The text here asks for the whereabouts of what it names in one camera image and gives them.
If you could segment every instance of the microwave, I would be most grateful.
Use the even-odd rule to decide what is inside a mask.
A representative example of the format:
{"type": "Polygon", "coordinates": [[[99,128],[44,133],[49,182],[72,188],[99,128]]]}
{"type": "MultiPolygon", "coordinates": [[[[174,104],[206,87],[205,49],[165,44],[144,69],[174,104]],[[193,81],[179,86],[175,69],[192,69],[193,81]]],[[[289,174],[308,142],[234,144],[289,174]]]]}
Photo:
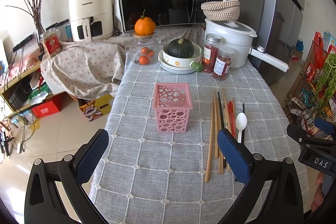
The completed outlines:
{"type": "Polygon", "coordinates": [[[144,12],[156,26],[204,23],[201,4],[208,0],[119,0],[124,31],[134,30],[134,25],[144,12]]]}

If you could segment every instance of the wooden lid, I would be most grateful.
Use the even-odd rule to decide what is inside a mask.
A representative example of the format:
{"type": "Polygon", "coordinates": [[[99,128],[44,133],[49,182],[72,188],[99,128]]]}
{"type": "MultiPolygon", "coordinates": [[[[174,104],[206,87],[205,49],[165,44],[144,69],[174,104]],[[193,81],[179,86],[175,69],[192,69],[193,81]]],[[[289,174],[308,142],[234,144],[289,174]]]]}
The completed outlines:
{"type": "Polygon", "coordinates": [[[134,32],[134,34],[133,34],[133,36],[137,39],[148,39],[148,38],[153,37],[153,35],[154,35],[154,33],[151,33],[149,35],[140,35],[137,32],[134,32]]]}

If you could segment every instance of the gray tablecloth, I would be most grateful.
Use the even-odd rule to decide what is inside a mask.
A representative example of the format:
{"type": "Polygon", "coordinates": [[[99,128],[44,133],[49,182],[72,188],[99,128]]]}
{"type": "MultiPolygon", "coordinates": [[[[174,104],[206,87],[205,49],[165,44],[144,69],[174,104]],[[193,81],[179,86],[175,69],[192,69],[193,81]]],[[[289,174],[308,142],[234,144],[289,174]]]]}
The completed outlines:
{"type": "MultiPolygon", "coordinates": [[[[217,173],[213,159],[204,182],[210,131],[212,89],[225,88],[235,98],[236,113],[245,113],[245,145],[268,160],[291,157],[299,175],[303,201],[307,173],[298,162],[299,146],[286,134],[288,119],[260,74],[247,60],[230,69],[224,81],[206,73],[173,75],[159,64],[126,61],[126,72],[114,100],[106,130],[109,146],[98,164],[90,198],[110,223],[217,223],[243,188],[232,172],[217,173]],[[154,83],[189,83],[194,109],[186,133],[158,133],[152,110],[154,83]]],[[[260,211],[266,183],[250,220],[260,211]]]]}

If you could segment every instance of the paper box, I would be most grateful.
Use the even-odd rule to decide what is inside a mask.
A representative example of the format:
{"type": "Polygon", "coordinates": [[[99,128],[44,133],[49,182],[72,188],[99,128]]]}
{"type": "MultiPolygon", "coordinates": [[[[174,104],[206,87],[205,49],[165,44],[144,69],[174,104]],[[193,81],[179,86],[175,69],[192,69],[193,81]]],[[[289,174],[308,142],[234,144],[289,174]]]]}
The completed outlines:
{"type": "Polygon", "coordinates": [[[60,112],[62,109],[63,97],[64,93],[60,93],[48,101],[33,107],[33,113],[36,115],[36,117],[42,118],[60,112]]]}
{"type": "Polygon", "coordinates": [[[293,47],[292,60],[295,63],[298,63],[302,59],[303,52],[299,52],[295,47],[293,47]]]}
{"type": "Polygon", "coordinates": [[[105,114],[110,113],[113,100],[114,97],[112,95],[106,94],[89,102],[83,99],[78,99],[78,104],[84,116],[91,122],[105,114]]]}
{"type": "Polygon", "coordinates": [[[335,46],[336,39],[329,33],[329,32],[324,32],[323,34],[323,49],[325,51],[328,50],[329,45],[334,45],[335,46]]]}

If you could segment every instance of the white plastic spoon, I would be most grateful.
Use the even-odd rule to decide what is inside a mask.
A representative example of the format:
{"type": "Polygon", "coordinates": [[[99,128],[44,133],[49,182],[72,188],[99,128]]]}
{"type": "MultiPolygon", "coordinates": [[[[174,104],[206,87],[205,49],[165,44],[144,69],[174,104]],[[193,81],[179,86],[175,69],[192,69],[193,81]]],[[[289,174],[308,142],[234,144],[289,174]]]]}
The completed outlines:
{"type": "Polygon", "coordinates": [[[238,142],[242,142],[242,131],[245,129],[247,125],[247,118],[243,112],[240,112],[236,118],[236,128],[239,130],[238,132],[238,142]]]}

